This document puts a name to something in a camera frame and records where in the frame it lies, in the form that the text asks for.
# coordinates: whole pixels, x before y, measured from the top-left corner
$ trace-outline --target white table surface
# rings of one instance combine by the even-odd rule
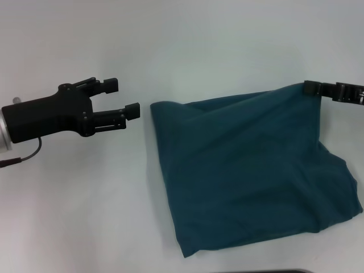
[[[364,272],[364,216],[184,259],[175,239],[149,105],[317,80],[364,85],[360,1],[2,0],[1,106],[64,82],[117,77],[95,110],[139,102],[127,130],[43,138],[0,170],[0,272],[185,273],[305,268]],[[321,141],[348,163],[364,202],[364,107],[324,99]],[[0,159],[25,156],[37,140]]]

